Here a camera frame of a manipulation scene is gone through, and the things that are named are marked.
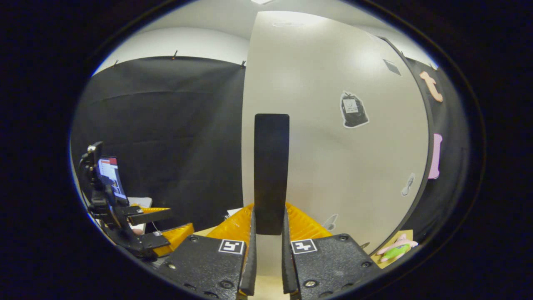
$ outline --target white wall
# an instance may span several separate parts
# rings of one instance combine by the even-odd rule
[[[113,51],[94,74],[118,63],[157,56],[203,57],[241,64],[249,41],[216,30],[173,27],[133,35]]]
[[[422,50],[420,46],[418,46],[413,40],[411,40],[410,37],[391,30],[385,30],[381,28],[376,27],[368,27],[368,26],[355,26],[357,28],[360,28],[368,33],[371,33],[375,36],[385,37],[387,38],[398,50],[403,52],[403,55],[405,57],[418,60],[428,66],[432,66],[434,69],[437,68],[437,63],[431,59],[427,53]]]

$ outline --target yellow plastic part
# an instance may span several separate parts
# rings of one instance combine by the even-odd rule
[[[139,206],[141,209],[142,209],[142,212],[144,214],[149,214],[151,212],[156,212],[156,211],[162,211],[162,210],[167,210],[167,209],[170,209],[170,208],[160,208],[160,207],[142,207],[142,206]]]
[[[154,248],[154,252],[158,256],[163,256],[171,253],[172,251],[176,250],[176,248],[185,240],[185,238],[193,234],[195,231],[194,227],[192,227],[192,223],[187,223],[181,227],[171,229],[168,231],[161,232],[164,237],[170,242],[170,245]]]
[[[332,234],[317,221],[306,215],[294,205],[285,202],[289,217],[289,233],[291,241],[320,239]]]
[[[243,207],[233,216],[220,223],[206,237],[214,239],[226,239],[235,241],[250,242],[250,218],[252,217],[253,204]]]

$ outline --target pink plush toy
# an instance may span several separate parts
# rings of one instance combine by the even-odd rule
[[[385,253],[385,255],[383,255],[383,257],[381,258],[380,262],[386,262],[391,258],[402,257],[407,252],[407,250],[416,246],[418,246],[418,243],[408,240],[407,236],[404,233],[396,240],[396,242],[394,242],[394,244],[381,249],[376,254],[381,255]]]

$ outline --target bolt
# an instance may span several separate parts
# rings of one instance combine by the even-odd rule
[[[220,282],[220,286],[225,288],[225,289],[230,289],[233,287],[233,283],[227,281],[227,280],[223,280]]]
[[[318,285],[318,282],[314,281],[314,280],[308,280],[304,283],[304,285],[308,288],[314,288],[315,286]]]

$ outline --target black backdrop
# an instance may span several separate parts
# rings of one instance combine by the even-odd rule
[[[218,225],[243,206],[241,115],[245,69],[192,57],[153,57],[116,64],[88,82],[71,133],[75,162],[104,141],[116,156],[129,197],[151,197],[174,218],[159,230],[193,222]],[[80,183],[90,195],[83,176]]]
[[[427,181],[422,197],[401,228],[413,230],[414,240],[422,243],[452,213],[465,185],[468,167],[479,168],[482,158],[480,151],[471,149],[467,115],[463,106],[464,99],[457,94],[446,71],[442,67],[434,70],[410,58],[407,58],[407,62],[423,97],[430,105],[433,132],[442,136],[439,177]],[[427,72],[435,80],[435,88],[444,99],[442,102],[433,99],[427,84],[419,76],[422,72]],[[477,161],[477,164],[470,161],[471,159]]]

